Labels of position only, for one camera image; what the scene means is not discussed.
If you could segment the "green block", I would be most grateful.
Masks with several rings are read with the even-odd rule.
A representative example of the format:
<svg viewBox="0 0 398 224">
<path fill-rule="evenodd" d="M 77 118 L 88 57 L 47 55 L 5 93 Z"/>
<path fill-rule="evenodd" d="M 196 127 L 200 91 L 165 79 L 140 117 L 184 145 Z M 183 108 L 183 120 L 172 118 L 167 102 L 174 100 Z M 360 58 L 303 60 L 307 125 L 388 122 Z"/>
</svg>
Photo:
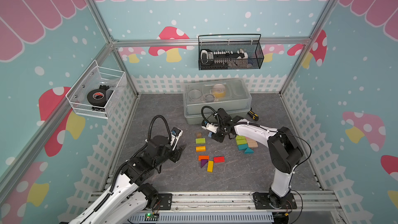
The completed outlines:
<svg viewBox="0 0 398 224">
<path fill-rule="evenodd" d="M 247 144 L 247 141 L 246 140 L 244 140 L 244 139 L 242 139 L 242 140 L 236 140 L 236 144 L 239 146 L 239 145 L 245 145 L 245 144 Z"/>
<path fill-rule="evenodd" d="M 195 143 L 196 144 L 205 144 L 206 139 L 205 138 L 197 138 L 197 139 L 195 139 Z"/>
<path fill-rule="evenodd" d="M 236 140 L 245 140 L 246 138 L 245 138 L 244 136 L 238 135 L 238 136 L 236 136 L 235 139 L 236 139 Z"/>
</svg>

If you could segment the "teal rectangular block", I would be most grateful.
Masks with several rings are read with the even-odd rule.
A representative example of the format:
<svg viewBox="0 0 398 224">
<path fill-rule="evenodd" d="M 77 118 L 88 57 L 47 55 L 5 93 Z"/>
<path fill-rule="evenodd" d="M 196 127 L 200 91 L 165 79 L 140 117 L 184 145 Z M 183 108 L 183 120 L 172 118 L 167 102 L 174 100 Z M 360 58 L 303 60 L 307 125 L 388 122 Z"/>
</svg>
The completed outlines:
<svg viewBox="0 0 398 224">
<path fill-rule="evenodd" d="M 248 145 L 238 145 L 238 150 L 246 150 L 248 148 Z"/>
</svg>

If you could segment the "orange yellow supermarket block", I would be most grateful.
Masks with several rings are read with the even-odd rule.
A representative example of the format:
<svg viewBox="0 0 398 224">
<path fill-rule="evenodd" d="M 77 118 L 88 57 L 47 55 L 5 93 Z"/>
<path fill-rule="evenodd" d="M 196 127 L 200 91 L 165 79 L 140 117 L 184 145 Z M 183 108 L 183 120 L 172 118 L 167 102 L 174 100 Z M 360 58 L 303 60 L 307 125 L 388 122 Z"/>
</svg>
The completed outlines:
<svg viewBox="0 0 398 224">
<path fill-rule="evenodd" d="M 206 147 L 205 146 L 197 146 L 195 148 L 196 152 L 204 152 L 206 151 Z"/>
</svg>

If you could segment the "green block top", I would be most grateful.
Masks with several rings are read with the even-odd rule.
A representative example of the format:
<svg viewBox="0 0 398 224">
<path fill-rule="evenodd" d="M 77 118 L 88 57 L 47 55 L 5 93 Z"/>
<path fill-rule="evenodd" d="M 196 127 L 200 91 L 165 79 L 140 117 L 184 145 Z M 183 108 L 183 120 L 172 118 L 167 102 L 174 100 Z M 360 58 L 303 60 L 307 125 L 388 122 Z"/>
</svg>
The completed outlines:
<svg viewBox="0 0 398 224">
<path fill-rule="evenodd" d="M 195 143 L 196 144 L 205 144 L 206 139 L 205 138 L 197 138 L 197 139 L 195 139 Z"/>
</svg>

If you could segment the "tan rectangular block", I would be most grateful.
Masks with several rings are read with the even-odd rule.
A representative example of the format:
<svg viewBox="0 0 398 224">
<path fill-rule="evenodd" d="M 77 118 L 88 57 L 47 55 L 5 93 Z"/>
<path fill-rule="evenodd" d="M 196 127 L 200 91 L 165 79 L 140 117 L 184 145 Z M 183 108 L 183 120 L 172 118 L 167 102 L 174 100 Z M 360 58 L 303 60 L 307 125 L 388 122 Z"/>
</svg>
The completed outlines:
<svg viewBox="0 0 398 224">
<path fill-rule="evenodd" d="M 247 145 L 248 145 L 249 148 L 257 148 L 258 147 L 258 143 L 257 142 L 250 142 L 250 143 L 247 143 Z"/>
</svg>

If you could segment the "teal triangle block bottom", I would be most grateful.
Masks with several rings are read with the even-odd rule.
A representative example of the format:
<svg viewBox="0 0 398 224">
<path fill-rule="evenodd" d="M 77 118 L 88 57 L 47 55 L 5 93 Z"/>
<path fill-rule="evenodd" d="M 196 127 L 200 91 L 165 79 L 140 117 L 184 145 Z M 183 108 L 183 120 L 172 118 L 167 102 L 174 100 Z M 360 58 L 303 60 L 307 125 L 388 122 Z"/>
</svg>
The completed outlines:
<svg viewBox="0 0 398 224">
<path fill-rule="evenodd" d="M 247 149 L 244 151 L 244 154 L 252 154 L 252 153 L 254 153 L 254 151 L 253 151 L 251 148 L 247 148 Z"/>
</svg>

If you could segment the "red block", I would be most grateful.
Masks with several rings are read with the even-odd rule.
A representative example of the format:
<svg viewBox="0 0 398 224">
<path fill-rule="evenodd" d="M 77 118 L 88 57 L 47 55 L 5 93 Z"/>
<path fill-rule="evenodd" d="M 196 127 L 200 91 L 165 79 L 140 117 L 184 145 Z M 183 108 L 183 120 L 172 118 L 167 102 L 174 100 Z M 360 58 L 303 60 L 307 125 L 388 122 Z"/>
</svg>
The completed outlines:
<svg viewBox="0 0 398 224">
<path fill-rule="evenodd" d="M 221 156 L 221 157 L 214 157 L 213 159 L 214 163 L 223 163 L 225 162 L 225 157 Z"/>
</svg>

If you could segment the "purple triangle block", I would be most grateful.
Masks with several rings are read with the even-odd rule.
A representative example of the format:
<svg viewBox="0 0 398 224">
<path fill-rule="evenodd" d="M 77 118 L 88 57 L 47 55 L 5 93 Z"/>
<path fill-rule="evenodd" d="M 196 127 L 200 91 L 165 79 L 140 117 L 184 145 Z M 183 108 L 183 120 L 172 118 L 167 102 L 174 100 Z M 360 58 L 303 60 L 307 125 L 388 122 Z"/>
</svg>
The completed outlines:
<svg viewBox="0 0 398 224">
<path fill-rule="evenodd" d="M 201 168 L 205 167 L 207 165 L 207 163 L 209 162 L 208 159 L 202 159 L 201 160 Z"/>
</svg>

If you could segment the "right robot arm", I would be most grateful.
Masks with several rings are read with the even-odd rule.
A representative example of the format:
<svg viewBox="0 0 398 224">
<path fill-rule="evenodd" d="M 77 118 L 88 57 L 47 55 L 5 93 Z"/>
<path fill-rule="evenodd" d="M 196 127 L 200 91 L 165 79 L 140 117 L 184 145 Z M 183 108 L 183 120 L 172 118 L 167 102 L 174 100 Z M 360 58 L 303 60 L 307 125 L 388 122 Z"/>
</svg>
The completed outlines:
<svg viewBox="0 0 398 224">
<path fill-rule="evenodd" d="M 290 129 L 268 128 L 250 122 L 241 116 L 231 117 L 224 109 L 214 110 L 210 106 L 201 109 L 202 128 L 209 131 L 210 138 L 222 143 L 230 134 L 250 138 L 268 148 L 274 179 L 267 193 L 254 193 L 257 209 L 295 209 L 291 181 L 295 169 L 302 164 L 304 151 L 298 136 Z"/>
</svg>

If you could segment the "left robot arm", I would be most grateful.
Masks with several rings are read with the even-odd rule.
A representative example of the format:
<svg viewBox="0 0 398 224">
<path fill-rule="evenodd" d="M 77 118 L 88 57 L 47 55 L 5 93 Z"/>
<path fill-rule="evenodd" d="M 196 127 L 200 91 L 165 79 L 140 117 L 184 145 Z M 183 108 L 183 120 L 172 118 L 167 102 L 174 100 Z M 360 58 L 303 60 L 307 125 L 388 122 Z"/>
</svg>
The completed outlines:
<svg viewBox="0 0 398 224">
<path fill-rule="evenodd" d="M 170 128 L 162 115 L 153 117 L 145 145 L 116 171 L 110 186 L 72 224 L 123 224 L 134 214 L 150 216 L 170 207 L 172 196 L 160 194 L 147 179 L 161 173 L 163 163 L 178 162 L 185 146 L 178 146 L 183 131 Z"/>
</svg>

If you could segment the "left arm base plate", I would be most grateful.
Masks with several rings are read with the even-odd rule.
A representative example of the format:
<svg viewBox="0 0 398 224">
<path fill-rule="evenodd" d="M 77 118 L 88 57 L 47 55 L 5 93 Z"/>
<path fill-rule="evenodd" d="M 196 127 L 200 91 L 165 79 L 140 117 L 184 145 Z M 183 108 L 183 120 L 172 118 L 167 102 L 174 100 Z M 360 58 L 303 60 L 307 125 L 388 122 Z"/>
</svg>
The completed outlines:
<svg viewBox="0 0 398 224">
<path fill-rule="evenodd" d="M 148 206 L 153 211 L 171 210 L 173 195 L 172 194 L 157 194 L 150 201 Z"/>
</svg>

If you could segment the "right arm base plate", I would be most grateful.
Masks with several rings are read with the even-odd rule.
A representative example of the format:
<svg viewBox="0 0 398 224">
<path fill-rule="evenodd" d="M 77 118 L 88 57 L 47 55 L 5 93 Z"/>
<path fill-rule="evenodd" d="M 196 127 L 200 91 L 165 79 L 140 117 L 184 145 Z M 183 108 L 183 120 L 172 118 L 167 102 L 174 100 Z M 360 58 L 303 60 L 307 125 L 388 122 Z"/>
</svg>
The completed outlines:
<svg viewBox="0 0 398 224">
<path fill-rule="evenodd" d="M 257 210 L 281 209 L 289 211 L 297 209 L 294 195 L 291 192 L 284 197 L 279 197 L 273 192 L 255 192 L 252 197 Z"/>
</svg>

